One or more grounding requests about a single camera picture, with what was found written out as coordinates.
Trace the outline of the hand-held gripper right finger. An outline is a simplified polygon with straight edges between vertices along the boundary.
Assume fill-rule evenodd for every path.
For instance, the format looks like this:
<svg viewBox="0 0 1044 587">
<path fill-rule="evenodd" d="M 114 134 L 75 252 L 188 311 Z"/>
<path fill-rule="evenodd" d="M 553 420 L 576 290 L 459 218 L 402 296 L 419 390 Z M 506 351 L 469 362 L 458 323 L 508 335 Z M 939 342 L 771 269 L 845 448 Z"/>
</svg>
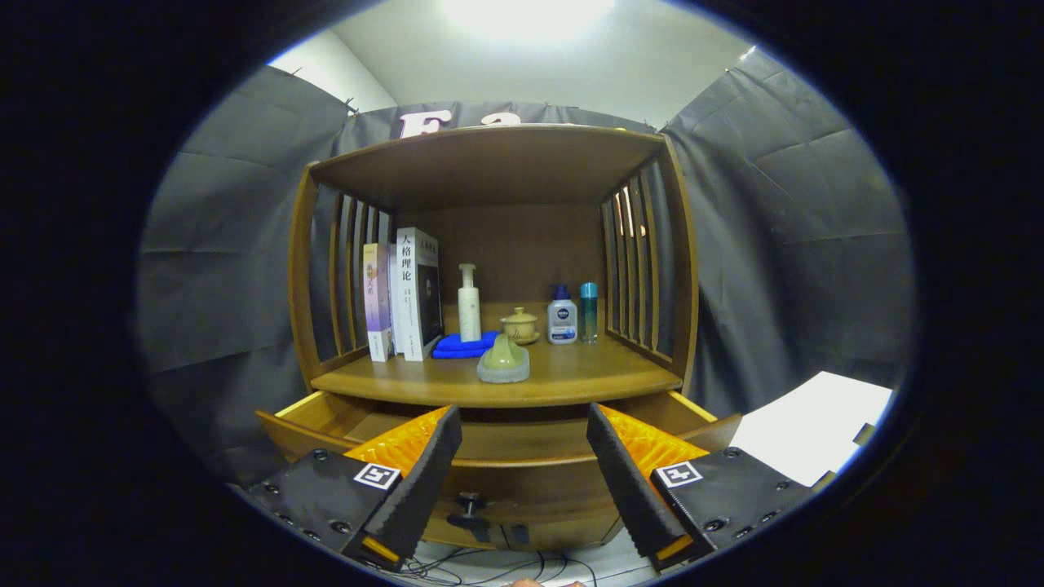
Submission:
<svg viewBox="0 0 1044 587">
<path fill-rule="evenodd" d="M 741 417 L 684 439 L 591 404 L 586 439 L 640 556 L 657 571 L 745 541 L 814 497 L 733 443 Z"/>
</svg>

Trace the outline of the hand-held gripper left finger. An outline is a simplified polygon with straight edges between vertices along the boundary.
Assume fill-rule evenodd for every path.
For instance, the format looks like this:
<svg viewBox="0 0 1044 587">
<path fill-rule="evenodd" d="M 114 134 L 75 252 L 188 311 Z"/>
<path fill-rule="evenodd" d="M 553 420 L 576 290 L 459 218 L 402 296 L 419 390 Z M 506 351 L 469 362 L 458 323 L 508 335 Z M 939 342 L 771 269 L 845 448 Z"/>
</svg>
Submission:
<svg viewBox="0 0 1044 587">
<path fill-rule="evenodd" d="M 398 572 L 413 557 L 462 442 L 456 405 L 347 451 L 314 448 L 246 493 L 329 551 Z"/>
</svg>

